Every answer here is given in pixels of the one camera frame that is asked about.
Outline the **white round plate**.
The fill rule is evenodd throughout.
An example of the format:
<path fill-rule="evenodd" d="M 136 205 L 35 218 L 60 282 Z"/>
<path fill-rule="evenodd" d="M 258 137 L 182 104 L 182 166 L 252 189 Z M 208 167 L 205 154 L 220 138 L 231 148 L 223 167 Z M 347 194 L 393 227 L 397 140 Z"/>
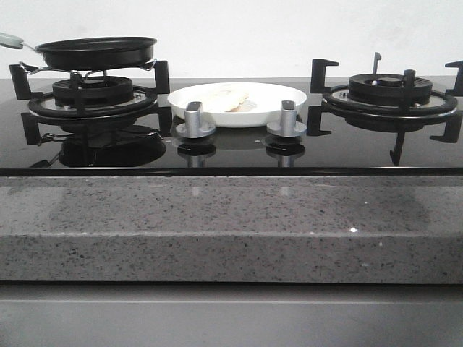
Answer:
<path fill-rule="evenodd" d="M 279 120 L 283 100 L 294 101 L 297 111 L 301 111 L 307 100 L 304 92 L 293 87 L 260 82 L 217 82 L 175 90 L 169 94 L 168 102 L 173 112 L 183 119 L 188 103 L 200 101 L 215 86 L 228 84 L 244 87 L 248 90 L 249 97 L 233 111 L 212 112 L 203 108 L 203 118 L 217 127 L 262 127 Z"/>

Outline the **white fried egg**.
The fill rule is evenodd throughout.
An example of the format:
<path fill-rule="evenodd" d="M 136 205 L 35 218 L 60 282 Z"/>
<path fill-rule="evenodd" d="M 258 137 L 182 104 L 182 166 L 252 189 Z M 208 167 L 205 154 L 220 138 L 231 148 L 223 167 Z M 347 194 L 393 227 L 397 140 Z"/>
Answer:
<path fill-rule="evenodd" d="M 249 97 L 244 87 L 228 84 L 215 86 L 200 101 L 205 111 L 228 112 L 239 108 Z"/>

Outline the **black frying pan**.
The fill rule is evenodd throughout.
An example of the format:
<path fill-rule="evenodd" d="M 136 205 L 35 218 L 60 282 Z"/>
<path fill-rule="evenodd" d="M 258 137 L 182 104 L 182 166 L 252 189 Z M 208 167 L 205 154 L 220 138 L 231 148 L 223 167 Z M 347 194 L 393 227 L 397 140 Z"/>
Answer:
<path fill-rule="evenodd" d="M 102 37 L 43 43 L 33 51 L 58 70 L 108 70 L 139 67 L 153 58 L 157 43 L 150 37 Z"/>

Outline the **silver left stove knob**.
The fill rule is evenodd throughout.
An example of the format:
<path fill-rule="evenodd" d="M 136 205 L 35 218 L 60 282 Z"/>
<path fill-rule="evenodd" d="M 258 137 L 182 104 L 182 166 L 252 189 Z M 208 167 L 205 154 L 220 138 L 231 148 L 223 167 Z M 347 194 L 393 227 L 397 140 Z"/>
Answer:
<path fill-rule="evenodd" d="M 213 134 L 216 126 L 202 118 L 203 104 L 200 101 L 188 103 L 184 111 L 184 123 L 176 127 L 177 134 L 183 138 L 199 139 Z"/>

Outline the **silver stove knob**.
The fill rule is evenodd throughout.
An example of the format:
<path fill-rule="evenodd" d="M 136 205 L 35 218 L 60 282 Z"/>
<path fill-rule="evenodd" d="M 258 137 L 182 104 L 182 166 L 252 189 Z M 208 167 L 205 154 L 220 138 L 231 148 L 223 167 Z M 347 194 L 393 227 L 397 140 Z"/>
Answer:
<path fill-rule="evenodd" d="M 213 134 L 216 126 L 202 118 L 203 104 L 200 101 L 188 103 L 184 111 L 184 123 L 176 127 L 177 134 L 183 138 L 199 139 Z"/>
<path fill-rule="evenodd" d="M 292 100 L 281 102 L 280 120 L 268 123 L 267 132 L 278 137 L 299 137 L 302 136 L 307 126 L 297 121 L 297 110 Z"/>

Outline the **silver right stove knob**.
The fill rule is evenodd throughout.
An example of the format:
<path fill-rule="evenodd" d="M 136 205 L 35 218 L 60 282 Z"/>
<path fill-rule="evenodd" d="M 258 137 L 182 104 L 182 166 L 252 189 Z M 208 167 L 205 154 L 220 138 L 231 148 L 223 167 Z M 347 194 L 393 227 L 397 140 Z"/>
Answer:
<path fill-rule="evenodd" d="M 299 137 L 302 136 L 307 126 L 297 121 L 297 110 L 292 100 L 281 102 L 280 120 L 268 123 L 267 132 L 278 137 Z"/>

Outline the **left black pan support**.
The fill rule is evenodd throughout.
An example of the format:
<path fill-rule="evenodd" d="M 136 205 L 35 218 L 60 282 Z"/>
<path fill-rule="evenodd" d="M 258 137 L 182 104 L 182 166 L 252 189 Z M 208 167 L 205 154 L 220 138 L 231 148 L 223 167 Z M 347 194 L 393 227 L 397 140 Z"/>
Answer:
<path fill-rule="evenodd" d="M 10 73 L 12 76 L 12 81 L 13 81 L 17 99 L 27 100 L 28 102 L 30 102 L 33 99 L 41 98 L 44 96 L 45 93 L 33 92 L 30 89 L 30 84 L 28 80 L 29 75 L 26 75 L 26 73 L 20 68 L 19 64 L 13 64 L 9 68 L 10 68 Z M 147 88 L 152 89 L 157 94 L 157 100 L 158 100 L 159 95 L 166 95 L 170 93 L 171 91 L 170 83 L 169 83 L 168 63 L 166 61 L 158 61 L 154 69 L 152 69 L 152 71 L 154 71 L 155 86 L 147 87 Z M 107 75 L 107 72 L 106 74 L 103 74 L 103 72 L 97 72 L 95 74 L 90 75 L 89 77 L 98 77 L 98 76 L 106 77 L 109 75 Z M 82 113 L 83 104 L 81 101 L 80 92 L 78 91 L 77 83 L 83 80 L 86 80 L 86 79 L 84 78 L 83 74 L 79 75 L 76 72 L 72 72 L 71 74 L 69 74 L 69 78 L 67 80 L 71 80 L 72 89 L 75 91 L 75 101 L 77 104 L 77 110 L 80 113 Z"/>

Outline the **black glass cooktop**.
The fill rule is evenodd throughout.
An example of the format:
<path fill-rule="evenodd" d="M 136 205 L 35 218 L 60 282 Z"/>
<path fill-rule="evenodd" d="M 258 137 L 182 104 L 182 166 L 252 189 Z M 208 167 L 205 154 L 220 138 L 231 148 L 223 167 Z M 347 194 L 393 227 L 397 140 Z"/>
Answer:
<path fill-rule="evenodd" d="M 462 112 L 434 124 L 366 121 L 311 95 L 284 140 L 265 128 L 217 129 L 192 141 L 175 133 L 167 105 L 121 131 L 79 137 L 34 119 L 1 81 L 2 176 L 459 176 Z"/>

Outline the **left black gas burner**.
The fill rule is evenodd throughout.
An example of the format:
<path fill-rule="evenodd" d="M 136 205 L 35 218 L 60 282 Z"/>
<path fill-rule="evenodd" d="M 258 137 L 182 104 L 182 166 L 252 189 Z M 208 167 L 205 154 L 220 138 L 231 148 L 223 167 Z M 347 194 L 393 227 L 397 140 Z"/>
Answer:
<path fill-rule="evenodd" d="M 126 77 L 89 77 L 77 83 L 83 112 L 77 110 L 71 80 L 60 80 L 52 91 L 28 103 L 35 114 L 59 119 L 84 119 L 118 116 L 150 107 L 157 94 L 150 88 L 135 86 Z"/>

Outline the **black gas burner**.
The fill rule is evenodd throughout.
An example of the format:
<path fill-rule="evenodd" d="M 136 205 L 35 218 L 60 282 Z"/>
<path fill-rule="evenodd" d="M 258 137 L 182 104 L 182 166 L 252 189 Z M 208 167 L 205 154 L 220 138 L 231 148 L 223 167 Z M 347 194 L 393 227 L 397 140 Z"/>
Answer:
<path fill-rule="evenodd" d="M 400 74 L 354 75 L 347 85 L 324 93 L 323 99 L 345 111 L 402 118 L 443 116 L 455 111 L 458 103 L 454 96 L 435 91 L 433 83 L 421 77 L 416 77 L 408 89 L 406 77 Z"/>
<path fill-rule="evenodd" d="M 150 107 L 157 94 L 150 88 L 135 86 L 126 77 L 89 77 L 77 83 L 83 112 L 77 110 L 71 80 L 60 80 L 52 91 L 28 103 L 35 114 L 59 119 L 84 119 L 118 116 Z"/>

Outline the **right black gas burner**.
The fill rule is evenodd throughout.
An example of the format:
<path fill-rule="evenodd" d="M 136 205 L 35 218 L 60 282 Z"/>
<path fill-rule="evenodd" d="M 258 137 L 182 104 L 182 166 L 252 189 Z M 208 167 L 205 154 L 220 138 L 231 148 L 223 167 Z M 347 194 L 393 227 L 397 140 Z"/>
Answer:
<path fill-rule="evenodd" d="M 435 91 L 433 83 L 421 77 L 416 77 L 408 89 L 406 77 L 400 74 L 354 75 L 347 85 L 324 93 L 323 99 L 345 111 L 402 118 L 443 116 L 455 111 L 458 103 L 454 96 Z"/>

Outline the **grey cabinet front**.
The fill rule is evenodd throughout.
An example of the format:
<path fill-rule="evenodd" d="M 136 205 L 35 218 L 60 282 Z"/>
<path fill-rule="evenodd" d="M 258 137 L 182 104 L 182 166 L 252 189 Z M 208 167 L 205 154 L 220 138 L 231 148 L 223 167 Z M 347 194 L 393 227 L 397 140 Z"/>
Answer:
<path fill-rule="evenodd" d="M 461 286 L 1 287 L 3 346 L 460 346 Z"/>

